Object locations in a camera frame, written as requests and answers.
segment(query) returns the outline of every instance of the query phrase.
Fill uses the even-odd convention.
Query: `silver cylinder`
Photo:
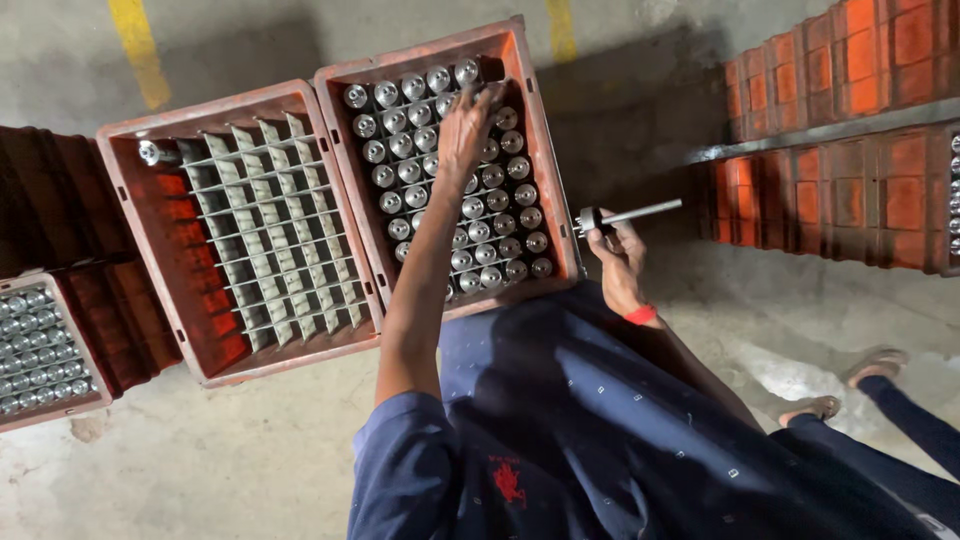
[[[483,185],[486,187],[497,187],[503,184],[503,167],[497,164],[490,165],[483,169]]]
[[[403,88],[403,95],[407,96],[410,101],[423,99],[423,94],[426,93],[426,83],[423,81],[423,77],[416,73],[404,75],[400,87]]]
[[[474,221],[467,228],[467,234],[473,242],[486,242],[490,238],[490,225],[482,221]]]
[[[510,158],[510,162],[507,163],[507,174],[514,180],[527,178],[530,174],[530,161],[524,156]]]
[[[520,225],[527,229],[536,229],[540,226],[542,221],[543,214],[540,212],[540,209],[530,207],[528,209],[523,209],[523,211],[520,213]]]
[[[360,114],[353,119],[353,132],[363,138],[370,138],[376,133],[376,120],[369,114]]]
[[[415,209],[422,209],[425,207],[429,198],[430,196],[427,194],[426,189],[424,189],[422,185],[408,187],[403,193],[403,200]]]
[[[537,189],[532,184],[523,184],[514,191],[514,200],[522,207],[529,207],[537,201]]]
[[[384,109],[398,104],[399,97],[400,92],[396,90],[396,85],[390,81],[380,81],[373,87],[373,99]]]
[[[390,187],[396,182],[396,174],[390,165],[377,165],[373,168],[373,183],[380,187]]]
[[[457,272],[462,272],[473,265],[473,256],[467,250],[458,250],[453,252],[450,257],[450,266]]]
[[[510,283],[522,282],[527,277],[527,265],[519,258],[508,262],[505,270]]]
[[[360,85],[350,85],[344,90],[344,102],[351,109],[363,109],[367,105],[367,91]]]
[[[398,217],[387,226],[387,234],[394,240],[405,240],[410,235],[410,224],[402,217]]]
[[[403,208],[403,200],[394,191],[380,195],[380,209],[387,213],[397,213]]]
[[[500,137],[500,146],[507,154],[516,154],[523,150],[523,135],[520,132],[509,131]]]
[[[380,163],[387,157],[387,151],[383,148],[383,143],[379,140],[368,140],[363,145],[363,158],[370,163]]]

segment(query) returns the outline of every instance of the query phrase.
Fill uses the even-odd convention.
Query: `metal cylinder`
[[[403,199],[394,191],[380,195],[380,209],[387,213],[397,213],[403,208]]]
[[[516,121],[516,110],[514,110],[513,107],[501,107],[500,110],[496,112],[496,127],[505,132],[509,132],[515,128]]]
[[[420,179],[420,164],[417,160],[401,161],[396,173],[405,183],[412,184]]]
[[[470,236],[470,241],[486,242],[487,238],[490,238],[490,225],[482,221],[474,221],[467,228],[467,234]]]
[[[527,236],[527,249],[533,253],[543,253],[546,250],[547,240],[546,234],[539,231],[535,233],[530,233]]]
[[[458,250],[453,252],[450,257],[450,266],[457,272],[462,272],[473,265],[473,256],[467,250]]]
[[[387,226],[387,234],[394,240],[405,240],[410,235],[410,224],[402,217],[398,217]]]
[[[410,101],[423,99],[423,94],[426,93],[426,82],[423,81],[423,77],[416,73],[404,75],[400,87],[403,88],[403,95],[407,96]]]
[[[510,158],[510,162],[507,163],[507,174],[514,180],[527,178],[530,174],[530,161],[524,156]]]
[[[407,114],[403,109],[390,109],[383,113],[383,127],[391,135],[407,129]]]
[[[487,207],[495,212],[507,209],[510,205],[510,195],[503,189],[495,189],[487,194]]]
[[[379,140],[368,140],[363,145],[363,158],[370,163],[380,163],[387,157],[387,151],[383,148],[383,143]]]
[[[496,260],[496,248],[490,244],[480,244],[473,250],[473,257],[477,264],[490,264]]]
[[[543,221],[543,213],[540,212],[540,209],[530,207],[528,209],[523,209],[520,213],[520,225],[527,229],[536,229],[540,226],[540,223]]]
[[[396,85],[390,81],[380,81],[373,87],[373,99],[384,109],[398,104],[399,97],[400,92],[396,90]]]
[[[360,114],[353,119],[353,132],[363,138],[370,138],[376,133],[376,120],[369,114]]]
[[[426,189],[422,185],[408,187],[403,193],[403,200],[415,209],[422,209],[425,207],[429,198],[430,196],[427,194]]]
[[[379,187],[390,187],[396,182],[396,174],[390,165],[377,165],[373,168],[373,183]]]
[[[476,219],[483,215],[483,202],[476,197],[467,197],[460,206],[460,210],[467,219]]]
[[[532,184],[520,185],[514,191],[514,200],[522,207],[529,207],[537,201],[537,189]]]
[[[497,187],[503,184],[503,167],[497,164],[490,165],[483,169],[483,185],[486,187]]]
[[[414,144],[421,152],[433,152],[437,149],[437,132],[433,128],[420,128],[414,133]]]

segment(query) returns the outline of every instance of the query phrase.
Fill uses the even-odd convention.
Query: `person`
[[[441,124],[353,440],[348,537],[935,538],[834,454],[763,433],[648,305],[628,223],[588,234],[599,285],[442,324],[464,188],[503,92],[460,99]]]

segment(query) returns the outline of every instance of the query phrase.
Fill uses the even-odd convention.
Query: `machined metal part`
[[[376,134],[376,120],[369,114],[360,114],[353,119],[353,132],[363,138]]]
[[[483,215],[483,201],[476,197],[467,197],[460,206],[460,210],[467,219],[476,219]]]
[[[536,231],[527,236],[527,249],[533,253],[543,253],[548,244],[546,234]]]
[[[467,234],[473,242],[486,242],[490,238],[490,225],[483,221],[474,221],[467,229]]]
[[[536,229],[543,221],[543,212],[536,207],[523,209],[520,213],[520,225],[527,229]]]
[[[510,205],[510,195],[503,189],[495,189],[487,194],[487,207],[495,212],[503,211]]]
[[[457,272],[462,272],[473,266],[473,256],[467,250],[458,250],[450,256],[450,266]]]
[[[407,236],[410,235],[410,229],[411,227],[410,224],[407,223],[407,220],[398,217],[387,226],[387,234],[394,240],[405,240]]]
[[[513,107],[501,107],[500,110],[496,112],[496,120],[494,120],[496,127],[505,132],[509,132],[515,128],[516,121],[516,110]]]
[[[473,250],[473,258],[477,264],[490,264],[496,260],[496,248],[490,244],[480,244]]]
[[[379,187],[390,187],[396,182],[394,168],[390,165],[377,165],[373,168],[373,183]]]
[[[546,278],[553,274],[553,262],[550,262],[549,258],[538,258],[530,265],[530,273],[534,278]]]
[[[530,161],[524,156],[514,156],[507,163],[507,174],[514,180],[523,180],[530,174]]]
[[[380,195],[380,209],[387,213],[397,213],[403,208],[403,199],[394,191]]]
[[[403,200],[415,209],[422,209],[425,207],[429,198],[430,196],[427,194],[426,189],[422,185],[408,187],[403,193]]]
[[[519,258],[508,262],[504,270],[507,273],[507,280],[510,283],[522,282],[527,277],[527,265]]]
[[[497,164],[490,165],[483,169],[483,185],[486,187],[497,187],[503,184],[506,175],[503,174],[503,167]]]
[[[393,107],[399,102],[400,92],[390,81],[380,81],[373,87],[373,99],[384,109]]]
[[[522,207],[529,207],[537,201],[537,189],[532,184],[521,184],[514,191],[514,200]]]
[[[523,150],[523,135],[521,135],[520,132],[510,130],[500,137],[500,146],[503,147],[503,151],[507,154],[516,154],[520,150]]]
[[[387,157],[387,151],[383,148],[383,143],[379,140],[368,140],[363,145],[363,158],[370,163],[380,163]]]
[[[481,288],[480,276],[476,272],[464,272],[460,275],[460,288],[467,294],[473,294]]]
[[[493,230],[500,236],[516,231],[516,220],[509,213],[501,213],[493,219]]]

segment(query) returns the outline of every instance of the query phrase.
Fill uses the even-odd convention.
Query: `metal component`
[[[530,161],[524,156],[510,158],[510,162],[507,163],[507,174],[514,180],[527,178],[530,174]]]
[[[394,191],[380,195],[380,209],[387,213],[397,213],[403,208],[403,200]]]
[[[420,179],[420,164],[417,160],[401,161],[396,168],[400,179],[407,184],[412,184]]]
[[[363,138],[370,138],[376,133],[376,120],[369,114],[360,114],[353,119],[353,132]]]
[[[473,256],[467,250],[458,250],[453,252],[450,257],[450,266],[457,272],[467,270],[473,265]]]
[[[398,217],[387,226],[387,234],[394,240],[405,240],[410,235],[410,224],[402,217]]]
[[[350,85],[344,90],[344,101],[351,109],[363,109],[367,105],[367,91],[360,85]]]
[[[392,107],[399,101],[399,97],[400,92],[396,91],[396,85],[390,81],[380,81],[373,87],[373,99],[384,109]]]
[[[547,240],[546,234],[541,232],[530,233],[527,236],[527,249],[533,253],[543,253],[546,249]]]
[[[516,154],[523,150],[523,135],[520,132],[509,131],[500,137],[500,146],[507,154]]]
[[[509,213],[501,213],[493,219],[493,230],[500,236],[516,231],[516,221]]]
[[[553,274],[553,263],[549,258],[538,258],[530,265],[530,273],[534,278],[543,279]]]
[[[490,225],[483,221],[474,221],[467,229],[467,234],[473,242],[486,242],[490,238]]]
[[[513,107],[501,107],[496,112],[496,127],[508,132],[516,127],[517,115]]]
[[[543,212],[535,207],[523,209],[520,213],[520,225],[527,229],[536,229],[543,221]]]
[[[426,83],[423,81],[423,77],[416,73],[404,75],[400,87],[403,88],[403,95],[407,96],[410,101],[423,99],[423,94],[426,93]]]
[[[510,195],[503,189],[495,189],[487,194],[487,206],[495,211],[503,211],[510,205]]]
[[[440,93],[450,86],[450,72],[441,65],[435,65],[426,72],[426,83],[434,93]]]
[[[437,132],[433,128],[420,128],[414,133],[414,143],[421,152],[433,152],[437,148]]]
[[[383,149],[383,143],[379,140],[368,140],[363,145],[363,158],[370,163],[380,163],[387,157],[387,151]]]
[[[422,209],[425,207],[427,199],[429,198],[430,196],[427,194],[426,189],[424,189],[422,185],[408,187],[403,193],[403,200],[415,209]]]
[[[486,187],[497,187],[503,184],[504,176],[503,167],[497,164],[490,165],[483,170],[483,185]]]
[[[522,184],[514,191],[514,200],[522,207],[529,207],[537,201],[537,189],[532,184]]]
[[[460,275],[460,288],[467,294],[473,294],[480,290],[480,276],[476,272],[464,272]]]

